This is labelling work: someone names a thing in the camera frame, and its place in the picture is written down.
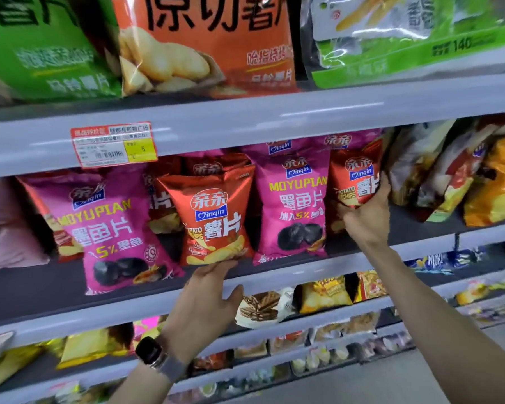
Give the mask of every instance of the person's left hand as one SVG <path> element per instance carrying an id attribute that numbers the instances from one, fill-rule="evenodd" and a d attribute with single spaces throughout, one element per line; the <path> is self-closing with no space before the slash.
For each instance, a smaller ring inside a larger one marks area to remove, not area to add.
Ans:
<path id="1" fill-rule="evenodd" d="M 158 338 L 182 363 L 193 360 L 234 321 L 243 300 L 243 286 L 237 286 L 224 300 L 222 285 L 236 265 L 235 261 L 224 261 L 197 268 L 183 287 Z"/>

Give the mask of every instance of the hand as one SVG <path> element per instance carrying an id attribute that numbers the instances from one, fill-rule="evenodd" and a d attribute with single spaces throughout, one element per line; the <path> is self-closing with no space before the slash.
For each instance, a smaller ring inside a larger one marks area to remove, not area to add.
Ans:
<path id="1" fill-rule="evenodd" d="M 389 203 L 391 185 L 382 172 L 380 189 L 361 207 L 354 209 L 337 203 L 337 212 L 346 230 L 360 248 L 366 245 L 387 245 L 389 237 Z"/>
<path id="2" fill-rule="evenodd" d="M 243 286 L 222 299 L 222 284 L 237 262 L 224 261 L 197 268 L 183 287 L 162 328 L 160 342 L 184 364 L 218 338 L 236 317 Z"/>

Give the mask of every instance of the black watch face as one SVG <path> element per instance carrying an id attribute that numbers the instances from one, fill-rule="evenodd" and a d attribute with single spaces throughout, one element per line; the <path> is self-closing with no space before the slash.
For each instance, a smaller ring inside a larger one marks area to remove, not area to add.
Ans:
<path id="1" fill-rule="evenodd" d="M 151 366 L 159 358 L 162 352 L 162 347 L 151 337 L 142 339 L 135 349 L 135 353 L 144 364 Z"/>

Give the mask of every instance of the price tag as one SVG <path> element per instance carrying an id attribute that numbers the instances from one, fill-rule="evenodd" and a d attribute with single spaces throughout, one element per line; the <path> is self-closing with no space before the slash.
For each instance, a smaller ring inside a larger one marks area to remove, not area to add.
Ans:
<path id="1" fill-rule="evenodd" d="M 73 128 L 71 139 L 83 169 L 157 161 L 149 121 Z"/>

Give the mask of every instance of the person's right hand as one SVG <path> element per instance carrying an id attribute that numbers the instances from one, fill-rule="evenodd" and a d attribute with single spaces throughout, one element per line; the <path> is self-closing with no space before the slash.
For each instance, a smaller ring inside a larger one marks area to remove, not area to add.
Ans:
<path id="1" fill-rule="evenodd" d="M 380 189 L 361 207 L 354 209 L 341 203 L 337 204 L 339 217 L 344 221 L 346 230 L 360 248 L 366 245 L 387 245 L 389 236 L 388 197 L 391 185 L 387 175 L 382 172 Z"/>

